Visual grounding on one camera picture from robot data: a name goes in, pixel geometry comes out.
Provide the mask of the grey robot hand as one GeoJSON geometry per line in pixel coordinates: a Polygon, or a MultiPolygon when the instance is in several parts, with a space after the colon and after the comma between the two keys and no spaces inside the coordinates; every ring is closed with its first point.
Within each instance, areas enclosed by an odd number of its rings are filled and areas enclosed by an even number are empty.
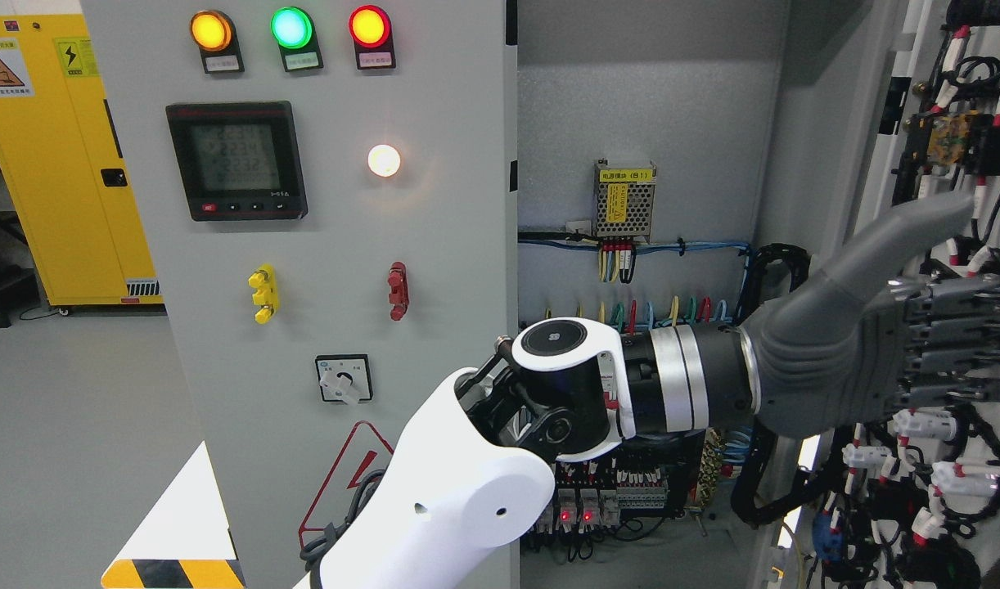
{"type": "Polygon", "coordinates": [[[767,429],[802,439],[944,405],[968,373],[1000,365],[1000,275],[901,276],[973,209],[955,191],[893,206],[747,318],[767,429]]]}

